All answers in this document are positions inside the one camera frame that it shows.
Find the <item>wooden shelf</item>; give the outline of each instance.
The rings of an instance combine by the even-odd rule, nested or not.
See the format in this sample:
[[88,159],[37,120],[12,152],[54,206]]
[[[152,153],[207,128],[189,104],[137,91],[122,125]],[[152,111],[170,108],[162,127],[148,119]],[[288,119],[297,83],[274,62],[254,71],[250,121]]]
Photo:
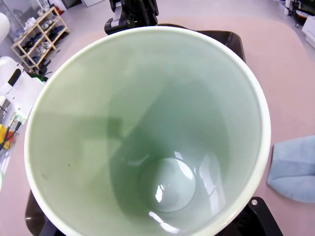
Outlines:
[[[50,17],[49,17],[49,14],[52,13],[52,12],[54,12],[54,14],[55,14],[58,18],[56,19],[55,22],[52,23],[52,25],[51,25],[49,28],[47,28],[46,30],[43,30],[43,29],[40,27],[40,23],[41,23],[44,19],[46,19],[46,17],[50,18],[50,17],[52,16],[52,14],[50,15]],[[56,25],[57,25],[58,23],[60,23],[60,22],[61,22],[62,25],[64,25],[64,28],[63,28],[60,32],[58,32],[58,35],[56,36],[56,38],[55,38],[53,41],[51,41],[50,38],[48,37],[48,33],[50,32],[50,30],[52,30],[54,27],[56,27]],[[30,50],[29,50],[27,53],[25,53],[25,54],[23,54],[23,55],[20,55],[20,51],[24,52],[24,50],[23,50],[21,44],[24,42],[24,40],[25,40],[27,37],[31,37],[30,33],[32,33],[34,29],[38,29],[39,32],[42,33],[43,35],[34,43],[33,47],[30,48]],[[56,46],[54,45],[54,43],[58,40],[58,38],[60,37],[60,35],[61,35],[63,32],[65,32],[65,31],[69,32],[68,27],[65,25],[63,19],[62,19],[61,16],[59,15],[58,11],[57,11],[54,7],[52,7],[52,8],[50,8],[46,13],[44,13],[44,15],[42,15],[42,16],[39,17],[39,18],[37,18],[36,24],[35,24],[35,25],[28,31],[28,33],[25,34],[19,41],[15,42],[15,43],[11,46],[11,48],[12,48],[12,50],[14,51],[14,53],[22,60],[22,62],[23,62],[31,71],[34,70],[34,68],[39,69],[39,64],[43,61],[43,59],[45,58],[45,56],[49,53],[49,51],[50,51],[51,49],[54,49],[54,50],[56,49]],[[39,43],[40,43],[43,39],[46,39],[49,43],[51,43],[51,44],[52,44],[52,47],[49,48],[49,49],[47,49],[47,51],[41,56],[40,60],[39,60],[37,63],[34,63],[34,64],[32,64],[32,65],[29,65],[27,62],[33,63],[33,62],[32,62],[33,60],[32,60],[32,58],[31,58],[31,53],[34,51],[34,49],[35,49],[36,47],[38,47]]]

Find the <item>cup rim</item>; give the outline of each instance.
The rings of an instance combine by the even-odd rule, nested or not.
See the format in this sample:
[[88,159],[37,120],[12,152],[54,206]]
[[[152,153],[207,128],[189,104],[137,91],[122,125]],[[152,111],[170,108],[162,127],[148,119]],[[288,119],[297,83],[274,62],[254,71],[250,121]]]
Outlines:
[[186,34],[192,37],[196,37],[198,39],[201,39],[205,42],[208,42],[209,44],[217,47],[219,50],[222,51],[222,53],[225,53],[227,56],[229,56],[234,63],[236,63],[240,69],[243,71],[245,76],[247,77],[256,97],[257,102],[259,105],[259,111],[260,111],[260,118],[261,118],[261,139],[260,139],[260,145],[259,145],[259,151],[257,155],[257,160],[254,165],[254,168],[252,170],[252,173],[249,177],[248,182],[246,183],[244,189],[240,193],[240,195],[234,200],[234,202],[231,204],[229,208],[227,208],[223,213],[219,213],[217,217],[215,217],[210,225],[206,225],[205,227],[201,228],[198,232],[194,233],[195,236],[209,236],[209,235],[215,235],[218,232],[220,232],[223,228],[225,228],[232,220],[243,210],[243,208],[246,206],[246,204],[249,202],[251,197],[253,196],[256,188],[258,187],[260,180],[262,178],[262,175],[265,171],[265,167],[268,161],[269,151],[270,151],[270,142],[271,142],[271,123],[270,123],[270,115],[269,115],[269,109],[267,105],[266,98],[264,96],[264,93],[262,91],[262,88],[252,73],[252,71],[248,68],[248,66],[228,47],[224,46],[220,42],[216,41],[215,39],[212,39],[208,36],[205,36],[201,33],[189,30],[189,29],[182,29],[182,28],[175,28],[175,27],[167,27],[167,26],[151,26],[151,27],[142,27],[142,28],[134,28],[134,29],[128,29],[121,32],[117,32],[115,34],[111,34],[109,36],[106,36],[104,38],[101,38],[90,45],[86,46],[85,48],[81,49],[79,52],[75,53],[70,59],[68,59],[58,70],[53,74],[53,76],[49,79],[41,93],[39,94],[33,109],[31,111],[31,114],[29,116],[28,125],[26,128],[26,135],[25,135],[25,145],[24,145],[24,161],[25,161],[25,168],[27,173],[27,178],[31,187],[31,190],[33,192],[33,195],[39,204],[40,208],[43,210],[43,212],[46,214],[46,216],[50,219],[50,221],[58,227],[59,230],[61,230],[66,235],[72,235],[72,236],[82,236],[83,234],[77,231],[76,229],[70,227],[67,223],[61,220],[61,218],[58,217],[58,215],[52,210],[52,208],[47,204],[47,202],[44,200],[41,191],[39,190],[39,187],[36,183],[36,180],[34,178],[34,174],[32,171],[31,166],[31,158],[30,158],[30,134],[31,129],[33,126],[33,118],[34,115],[38,109],[38,106],[40,104],[40,101],[46,91],[49,89],[50,85],[53,83],[53,81],[62,73],[62,71],[70,65],[74,60],[76,60],[78,57],[80,57],[83,53],[90,50],[91,48],[106,42],[108,40],[112,40],[116,37],[121,37],[128,34],[134,34],[134,33],[141,33],[144,31],[161,31],[161,32],[177,32]]

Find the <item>blue cloth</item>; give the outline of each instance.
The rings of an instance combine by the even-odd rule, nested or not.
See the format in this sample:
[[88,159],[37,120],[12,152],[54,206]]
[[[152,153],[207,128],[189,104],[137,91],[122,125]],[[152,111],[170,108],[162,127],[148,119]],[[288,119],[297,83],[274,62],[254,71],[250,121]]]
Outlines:
[[315,136],[275,144],[267,181],[288,198],[315,203]]

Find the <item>pink table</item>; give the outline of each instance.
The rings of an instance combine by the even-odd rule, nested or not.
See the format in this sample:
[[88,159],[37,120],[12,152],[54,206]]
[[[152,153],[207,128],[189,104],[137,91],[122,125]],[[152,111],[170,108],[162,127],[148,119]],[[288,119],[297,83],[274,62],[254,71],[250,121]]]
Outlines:
[[[173,18],[173,23],[194,30],[229,30],[240,35],[247,65],[265,93],[271,116],[272,145],[276,142],[315,133],[315,63],[295,32],[268,20],[240,17]],[[65,49],[58,68],[71,55],[104,36],[104,32],[83,35]],[[15,146],[0,192],[0,236],[31,235],[25,225],[25,207],[30,191],[24,169],[23,128]],[[267,203],[285,236],[315,234],[315,204],[287,199],[266,184],[271,156],[255,193]]]

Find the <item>green cup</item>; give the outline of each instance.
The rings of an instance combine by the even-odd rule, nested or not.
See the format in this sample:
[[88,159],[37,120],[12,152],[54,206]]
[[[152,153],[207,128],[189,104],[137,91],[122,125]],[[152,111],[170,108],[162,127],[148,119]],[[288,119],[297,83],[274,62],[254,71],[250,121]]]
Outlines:
[[25,165],[69,236],[218,233],[265,169],[262,89],[231,50],[171,27],[115,33],[69,59],[40,94]]

